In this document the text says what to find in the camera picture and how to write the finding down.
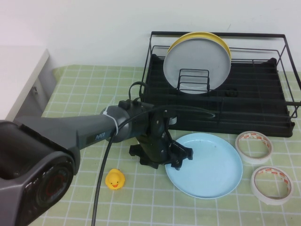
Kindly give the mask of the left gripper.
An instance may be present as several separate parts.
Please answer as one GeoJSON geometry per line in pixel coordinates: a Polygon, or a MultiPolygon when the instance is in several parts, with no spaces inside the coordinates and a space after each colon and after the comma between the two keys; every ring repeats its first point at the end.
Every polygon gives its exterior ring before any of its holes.
{"type": "Polygon", "coordinates": [[[171,138],[168,132],[171,117],[168,110],[152,113],[146,132],[137,137],[139,144],[130,146],[129,154],[140,157],[141,165],[157,169],[159,165],[171,164],[180,170],[183,160],[193,160],[193,149],[171,138]]]}

